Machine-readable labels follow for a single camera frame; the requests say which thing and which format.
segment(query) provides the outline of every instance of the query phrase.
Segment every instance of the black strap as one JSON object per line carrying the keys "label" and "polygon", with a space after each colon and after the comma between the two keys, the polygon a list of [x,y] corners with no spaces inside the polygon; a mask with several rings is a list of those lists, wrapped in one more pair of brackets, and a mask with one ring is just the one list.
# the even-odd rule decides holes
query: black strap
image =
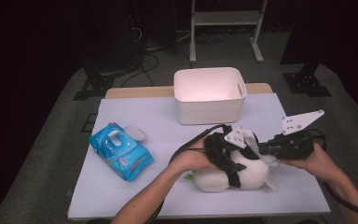
{"label": "black strap", "polygon": [[[255,142],[257,143],[257,146],[259,145],[258,143],[258,139],[257,136],[255,135],[255,133],[253,133],[254,137],[255,137]],[[252,151],[252,149],[246,145],[246,148],[240,148],[240,153],[241,155],[251,161],[258,161],[260,160],[260,158]]]}
{"label": "black strap", "polygon": [[240,188],[241,187],[241,182],[240,182],[240,177],[238,176],[238,173],[232,173],[232,174],[227,174],[228,177],[228,184],[231,187],[235,187],[235,188]]}
{"label": "black strap", "polygon": [[175,159],[175,157],[177,157],[177,155],[179,155],[180,153],[184,152],[187,150],[188,147],[190,147],[191,145],[195,144],[197,141],[199,141],[201,138],[205,137],[206,135],[208,135],[208,133],[210,133],[211,131],[221,128],[221,127],[225,127],[227,126],[226,124],[218,124],[213,126],[210,129],[207,129],[205,131],[203,131],[202,133],[200,133],[199,135],[197,135],[195,138],[191,139],[190,141],[188,141],[187,143],[185,143],[184,145],[182,145],[181,147],[179,147],[171,156],[170,162],[171,163],[173,161],[173,159]]}

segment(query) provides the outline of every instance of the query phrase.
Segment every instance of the dark background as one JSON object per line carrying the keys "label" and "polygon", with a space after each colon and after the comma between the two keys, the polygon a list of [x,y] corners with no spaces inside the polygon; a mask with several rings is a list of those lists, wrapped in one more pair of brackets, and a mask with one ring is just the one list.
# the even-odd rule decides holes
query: dark background
{"label": "dark background", "polygon": [[[197,8],[260,7],[206,2]],[[142,51],[132,26],[174,48],[175,30],[188,30],[189,18],[189,0],[0,0],[0,203],[75,71],[136,67]],[[358,104],[358,1],[269,0],[262,29],[291,29],[282,63],[317,54]]]}

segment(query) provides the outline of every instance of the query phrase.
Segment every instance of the white metal frame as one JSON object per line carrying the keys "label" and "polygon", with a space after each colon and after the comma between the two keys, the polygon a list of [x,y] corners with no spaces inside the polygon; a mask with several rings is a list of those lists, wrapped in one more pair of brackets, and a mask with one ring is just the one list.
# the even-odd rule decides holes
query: white metal frame
{"label": "white metal frame", "polygon": [[191,5],[191,40],[190,40],[190,62],[196,62],[196,43],[194,41],[195,27],[199,25],[255,25],[255,34],[249,38],[255,58],[258,63],[264,62],[257,39],[260,33],[261,23],[268,0],[263,0],[260,10],[254,11],[209,11],[196,12],[195,1]]}

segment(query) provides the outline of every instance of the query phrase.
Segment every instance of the white tabletop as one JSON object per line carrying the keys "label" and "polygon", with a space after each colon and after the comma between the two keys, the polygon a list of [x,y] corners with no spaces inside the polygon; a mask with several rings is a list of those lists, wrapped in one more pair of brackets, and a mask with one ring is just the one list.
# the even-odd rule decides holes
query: white tabletop
{"label": "white tabletop", "polygon": [[[260,142],[265,142],[282,131],[283,116],[285,113],[275,93],[249,94],[240,119],[231,125],[233,128],[242,126],[252,130]],[[133,182],[126,182],[89,147],[68,211],[70,219],[113,217],[166,167],[177,148],[213,126],[181,125],[176,118],[174,97],[104,99],[92,133],[98,132],[109,122],[116,122],[123,128],[137,127],[145,132],[146,139],[142,144],[149,149],[155,161]],[[314,176],[286,165],[271,167],[270,170],[277,190],[263,186],[255,190],[229,188],[222,193],[206,193],[191,180],[179,178],[158,218],[330,212]]]}

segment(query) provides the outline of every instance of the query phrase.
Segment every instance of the wooden table edge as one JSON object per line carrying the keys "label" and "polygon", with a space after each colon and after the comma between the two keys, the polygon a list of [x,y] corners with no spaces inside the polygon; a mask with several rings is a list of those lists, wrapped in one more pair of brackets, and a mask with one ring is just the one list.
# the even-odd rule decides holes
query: wooden table edge
{"label": "wooden table edge", "polygon": [[[246,83],[248,94],[273,93],[267,83]],[[112,88],[106,92],[105,99],[174,96],[173,86]]]}

